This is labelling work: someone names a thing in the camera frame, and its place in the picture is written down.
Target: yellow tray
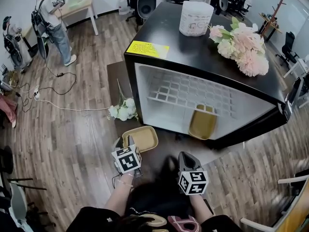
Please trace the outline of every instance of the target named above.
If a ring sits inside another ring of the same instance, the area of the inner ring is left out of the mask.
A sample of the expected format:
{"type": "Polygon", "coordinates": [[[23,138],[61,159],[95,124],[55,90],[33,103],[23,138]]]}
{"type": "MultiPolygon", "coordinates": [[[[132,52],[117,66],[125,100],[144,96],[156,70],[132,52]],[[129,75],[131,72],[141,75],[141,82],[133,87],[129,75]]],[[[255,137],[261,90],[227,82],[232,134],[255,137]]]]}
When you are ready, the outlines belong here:
{"type": "Polygon", "coordinates": [[[126,131],[123,135],[123,146],[128,147],[128,136],[132,136],[140,152],[145,152],[157,147],[159,140],[153,127],[143,126],[126,131]]]}
{"type": "MultiPolygon", "coordinates": [[[[197,109],[204,110],[204,105],[197,105],[197,109]]],[[[213,108],[206,106],[206,111],[213,112],[213,108]]],[[[207,140],[211,137],[216,125],[217,116],[212,114],[194,111],[190,127],[189,135],[200,140],[207,140]]]]}

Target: whiteboard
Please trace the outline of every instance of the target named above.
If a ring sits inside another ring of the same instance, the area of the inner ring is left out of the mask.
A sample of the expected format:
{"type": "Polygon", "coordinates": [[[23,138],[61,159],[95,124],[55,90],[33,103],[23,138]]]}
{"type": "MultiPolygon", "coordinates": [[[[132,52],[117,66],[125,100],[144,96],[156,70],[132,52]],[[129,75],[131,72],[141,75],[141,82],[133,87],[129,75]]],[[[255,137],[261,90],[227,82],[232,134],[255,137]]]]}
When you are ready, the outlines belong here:
{"type": "Polygon", "coordinates": [[[304,16],[303,13],[301,13],[294,4],[288,5],[287,8],[288,12],[288,20],[290,22],[290,30],[291,32],[297,36],[297,34],[300,32],[301,28],[304,26],[305,21],[307,17],[304,16]]]}

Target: black sleeve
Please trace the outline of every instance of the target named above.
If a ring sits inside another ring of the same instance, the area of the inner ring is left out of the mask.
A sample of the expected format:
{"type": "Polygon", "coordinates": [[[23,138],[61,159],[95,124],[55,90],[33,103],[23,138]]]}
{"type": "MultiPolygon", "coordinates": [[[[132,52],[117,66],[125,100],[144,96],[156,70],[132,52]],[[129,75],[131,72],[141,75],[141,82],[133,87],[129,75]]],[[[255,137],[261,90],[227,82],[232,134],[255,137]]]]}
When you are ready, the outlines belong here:
{"type": "Polygon", "coordinates": [[[118,217],[119,215],[111,210],[84,207],[70,224],[67,232],[104,231],[105,223],[118,217]]]}
{"type": "Polygon", "coordinates": [[[226,215],[209,218],[201,224],[201,227],[203,232],[213,232],[214,230],[217,230],[217,232],[242,232],[240,227],[226,215]]]}

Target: pink cloth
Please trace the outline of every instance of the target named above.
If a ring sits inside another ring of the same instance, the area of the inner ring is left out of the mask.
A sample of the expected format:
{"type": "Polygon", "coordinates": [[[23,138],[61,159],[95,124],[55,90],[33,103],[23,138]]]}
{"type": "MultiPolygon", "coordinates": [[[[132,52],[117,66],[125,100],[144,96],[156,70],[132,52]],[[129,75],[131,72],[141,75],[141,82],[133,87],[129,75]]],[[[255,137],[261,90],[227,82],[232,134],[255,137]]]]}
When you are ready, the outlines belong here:
{"type": "Polygon", "coordinates": [[[5,112],[11,123],[13,123],[17,119],[15,113],[16,107],[16,102],[0,94],[0,109],[5,112]]]}

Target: yellow label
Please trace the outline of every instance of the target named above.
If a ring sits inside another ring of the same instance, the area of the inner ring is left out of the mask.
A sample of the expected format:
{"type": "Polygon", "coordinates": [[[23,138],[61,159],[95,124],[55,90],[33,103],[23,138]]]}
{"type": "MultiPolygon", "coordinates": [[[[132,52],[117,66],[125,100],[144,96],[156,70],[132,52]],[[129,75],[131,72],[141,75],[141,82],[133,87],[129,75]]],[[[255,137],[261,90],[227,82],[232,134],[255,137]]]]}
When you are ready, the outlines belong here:
{"type": "Polygon", "coordinates": [[[133,41],[126,52],[147,55],[156,58],[166,58],[169,46],[143,41],[133,41]]]}

